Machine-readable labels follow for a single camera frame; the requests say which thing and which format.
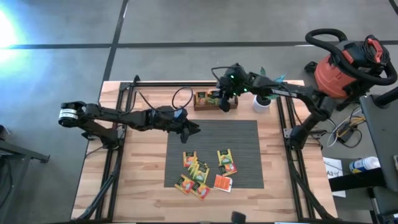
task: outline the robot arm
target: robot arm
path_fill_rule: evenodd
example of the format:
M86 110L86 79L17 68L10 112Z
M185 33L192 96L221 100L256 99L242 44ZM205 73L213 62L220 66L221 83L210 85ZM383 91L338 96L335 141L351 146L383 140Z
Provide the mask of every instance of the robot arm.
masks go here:
M335 107L333 99L322 92L314 90L311 86L277 83L252 72L246 73L238 63L228 67L225 74L218 79L217 88L220 89L218 97L221 98L219 107L224 112L229 111L228 100L230 98L247 92L262 97L282 95L302 100L311 115L302 125L294 127L290 133L290 146L293 149L302 149L310 130L319 121L328 119Z
M97 104L75 101L61 104L58 123L66 128L79 127L86 131L82 135L87 139L90 136L97 136L105 147L113 148L120 143L117 129L107 129L96 123L95 119L126 124L138 131L158 129L168 133L175 132L181 134L181 142L186 143L189 135L200 131L199 125L189 121L187 115L186 109L175 110L171 106L120 113Z

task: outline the striped rubber mat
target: striped rubber mat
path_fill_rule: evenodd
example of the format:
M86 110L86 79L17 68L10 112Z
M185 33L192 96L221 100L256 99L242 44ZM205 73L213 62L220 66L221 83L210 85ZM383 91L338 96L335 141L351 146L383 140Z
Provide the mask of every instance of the striped rubber mat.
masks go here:
M218 169L217 150L231 149L232 158L238 170L230 175L234 188L262 189L261 157L257 121L236 120L193 120L200 125L200 133L190 136L186 144L180 141L180 135L170 133L167 141L165 167L165 187L174 183L189 172L183 167L183 152L196 151L199 160L208 164L210 172L206 185L214 186Z

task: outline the vacuum hose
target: vacuum hose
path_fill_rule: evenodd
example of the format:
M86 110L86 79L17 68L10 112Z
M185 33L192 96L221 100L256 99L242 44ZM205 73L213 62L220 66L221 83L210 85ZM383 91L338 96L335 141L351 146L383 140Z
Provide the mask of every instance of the vacuum hose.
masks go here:
M397 81L397 72L395 68L392 66L391 61L388 60L386 63L386 67L384 71L386 72L387 78L381 78L381 77L375 77L367 73L363 73L359 71L358 69L354 68L348 60L344 57L343 53L341 52L340 49L338 49L336 46L329 42L325 42L322 40L318 40L313 38L316 35L322 35L322 34L329 34L333 35L338 38L338 40L344 41L347 40L347 36L340 30L337 29L316 29L313 31L310 31L305 35L305 41L308 43L320 47L322 49L325 49L329 51L331 54L337 56L337 58L340 60L339 62L336 62L339 66L341 66L343 69L345 69L352 77L358 78L361 80L365 80L367 82L372 83L373 85L391 85Z

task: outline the concrete floor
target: concrete floor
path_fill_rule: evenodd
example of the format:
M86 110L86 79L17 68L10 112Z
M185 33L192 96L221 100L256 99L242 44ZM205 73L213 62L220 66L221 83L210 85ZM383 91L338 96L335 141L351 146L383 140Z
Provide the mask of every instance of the concrete floor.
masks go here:
M122 0L3 0L0 22L11 24L9 44L110 44ZM120 43L304 41L316 28L333 27L349 39L374 34L398 40L398 17L381 0L131 0ZM398 46L386 46L398 66ZM313 80L304 74L309 61L327 54L316 47L223 47L118 49L110 80L211 80L210 68L239 62L247 71L263 66L270 77ZM51 154L48 164L31 162L14 216L9 223L52 223L70 218L87 141L79 129L57 124L62 102L96 102L109 49L0 50L0 123L22 147ZM377 87L372 92L384 92ZM339 123L349 112L335 113ZM361 144L324 148L326 157L374 154L366 125ZM339 217L370 221L368 198L359 191L336 198Z

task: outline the spray can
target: spray can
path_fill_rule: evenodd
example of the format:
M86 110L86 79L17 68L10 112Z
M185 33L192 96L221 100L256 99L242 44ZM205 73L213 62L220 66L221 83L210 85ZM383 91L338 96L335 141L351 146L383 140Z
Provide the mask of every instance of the spray can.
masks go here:
M379 167L380 167L379 159L374 156L369 156L367 158L359 159L349 164L349 169L353 174L364 172L371 169L376 169Z

